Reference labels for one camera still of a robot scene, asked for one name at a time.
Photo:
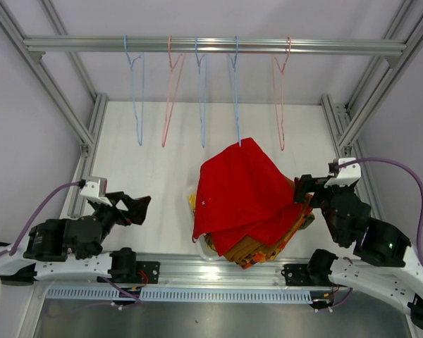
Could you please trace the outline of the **pink hanger of red trousers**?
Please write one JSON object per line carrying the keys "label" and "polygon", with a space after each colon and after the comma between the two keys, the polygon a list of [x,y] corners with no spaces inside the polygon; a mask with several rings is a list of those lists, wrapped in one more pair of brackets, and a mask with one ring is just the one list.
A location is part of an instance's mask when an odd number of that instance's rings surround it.
{"label": "pink hanger of red trousers", "polygon": [[272,88],[273,95],[276,99],[274,103],[274,113],[276,118],[276,130],[278,134],[278,143],[281,151],[284,151],[286,141],[285,141],[285,74],[286,66],[288,59],[290,58],[291,51],[291,38],[288,36],[286,40],[286,57],[283,62],[279,61],[279,58],[276,55],[271,56],[271,79],[272,79]]}

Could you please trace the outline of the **yellow trousers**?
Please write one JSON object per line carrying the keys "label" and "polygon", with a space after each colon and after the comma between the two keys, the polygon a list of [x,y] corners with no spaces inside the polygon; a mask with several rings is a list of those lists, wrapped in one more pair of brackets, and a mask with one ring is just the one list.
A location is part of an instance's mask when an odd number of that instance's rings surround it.
{"label": "yellow trousers", "polygon": [[190,211],[192,215],[195,215],[195,207],[196,207],[196,193],[192,193],[188,195],[188,205],[190,207]]}

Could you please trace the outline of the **red trousers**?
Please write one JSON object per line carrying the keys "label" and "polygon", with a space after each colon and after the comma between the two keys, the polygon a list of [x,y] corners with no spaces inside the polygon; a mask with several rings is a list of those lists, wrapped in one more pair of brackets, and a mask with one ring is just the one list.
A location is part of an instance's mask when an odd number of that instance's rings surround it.
{"label": "red trousers", "polygon": [[210,235],[220,256],[246,237],[273,246],[301,212],[293,183],[245,138],[202,164],[192,239]]}

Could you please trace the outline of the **pink hanger of yellow camouflage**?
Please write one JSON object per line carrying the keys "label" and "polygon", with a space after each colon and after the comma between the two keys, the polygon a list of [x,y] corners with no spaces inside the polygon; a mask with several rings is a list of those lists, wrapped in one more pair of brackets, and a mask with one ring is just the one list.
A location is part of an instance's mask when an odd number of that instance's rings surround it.
{"label": "pink hanger of yellow camouflage", "polygon": [[183,67],[185,62],[184,53],[179,53],[176,56],[176,58],[173,57],[172,47],[173,47],[173,38],[170,35],[168,37],[168,65],[169,65],[170,75],[169,75],[168,91],[167,91],[167,97],[166,97],[164,127],[163,127],[162,136],[161,136],[162,148],[166,146],[168,131],[171,124],[173,109],[177,101],[178,88],[179,88],[180,80],[183,74]]}

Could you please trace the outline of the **white plastic basket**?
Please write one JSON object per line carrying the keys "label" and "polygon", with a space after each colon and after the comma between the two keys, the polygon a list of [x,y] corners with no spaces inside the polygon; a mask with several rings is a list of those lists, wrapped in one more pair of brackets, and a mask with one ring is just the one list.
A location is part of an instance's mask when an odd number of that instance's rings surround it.
{"label": "white plastic basket", "polygon": [[210,249],[205,242],[204,237],[200,237],[196,241],[196,247],[200,257],[205,261],[218,261],[221,257],[214,250]]}

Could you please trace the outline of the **blue hanger of brown trousers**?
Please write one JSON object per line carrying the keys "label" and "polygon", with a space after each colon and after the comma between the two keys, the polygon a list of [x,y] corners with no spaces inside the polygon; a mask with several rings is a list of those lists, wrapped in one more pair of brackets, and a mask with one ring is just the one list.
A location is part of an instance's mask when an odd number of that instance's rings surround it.
{"label": "blue hanger of brown trousers", "polygon": [[229,83],[231,86],[232,99],[233,99],[233,114],[235,119],[235,129],[238,138],[238,146],[242,145],[242,137],[240,131],[240,107],[238,100],[238,72],[237,72],[237,63],[238,63],[238,54],[239,54],[239,38],[235,36],[235,53],[232,55],[227,54],[227,67],[228,67],[228,76]]}

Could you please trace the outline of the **blue hanger of orange camouflage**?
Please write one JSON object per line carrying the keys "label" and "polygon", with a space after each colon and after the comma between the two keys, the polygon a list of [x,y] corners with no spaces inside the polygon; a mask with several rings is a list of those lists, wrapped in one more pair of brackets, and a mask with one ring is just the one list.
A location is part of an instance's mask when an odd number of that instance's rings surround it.
{"label": "blue hanger of orange camouflage", "polygon": [[200,142],[204,149],[207,142],[206,137],[206,111],[207,111],[207,55],[199,52],[199,39],[195,38],[195,58],[197,64],[197,89],[200,116]]}

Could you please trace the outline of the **blue hanger of yellow trousers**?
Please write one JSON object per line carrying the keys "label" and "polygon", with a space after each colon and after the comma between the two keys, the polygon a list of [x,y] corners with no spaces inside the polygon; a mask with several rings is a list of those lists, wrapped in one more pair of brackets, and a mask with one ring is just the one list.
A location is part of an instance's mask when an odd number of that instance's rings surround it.
{"label": "blue hanger of yellow trousers", "polygon": [[130,38],[125,35],[123,47],[130,71],[130,90],[133,114],[135,116],[135,129],[139,146],[143,145],[144,139],[144,115],[145,115],[145,54],[137,56],[130,54]]}

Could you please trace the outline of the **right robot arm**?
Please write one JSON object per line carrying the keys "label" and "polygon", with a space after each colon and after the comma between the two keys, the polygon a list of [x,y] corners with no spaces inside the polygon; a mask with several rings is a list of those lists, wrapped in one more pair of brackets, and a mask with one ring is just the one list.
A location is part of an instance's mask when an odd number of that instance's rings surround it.
{"label": "right robot arm", "polygon": [[371,216],[371,206],[355,193],[361,174],[334,174],[326,177],[302,175],[294,180],[295,202],[307,197],[312,208],[321,210],[332,240],[352,248],[355,256],[392,277],[376,275],[317,249],[307,264],[307,278],[314,284],[343,284],[382,300],[410,316],[423,330],[423,262],[410,239],[396,226]]}

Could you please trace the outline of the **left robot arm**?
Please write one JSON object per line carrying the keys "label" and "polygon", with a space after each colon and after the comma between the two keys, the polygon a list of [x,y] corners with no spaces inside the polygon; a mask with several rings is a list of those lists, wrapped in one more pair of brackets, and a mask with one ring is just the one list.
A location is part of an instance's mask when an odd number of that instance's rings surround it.
{"label": "left robot arm", "polygon": [[76,219],[48,219],[24,239],[0,242],[0,279],[9,285],[43,280],[96,280],[149,284],[145,264],[129,247],[105,252],[103,242],[115,225],[142,225],[150,196],[133,199],[124,192],[84,194],[93,213]]}

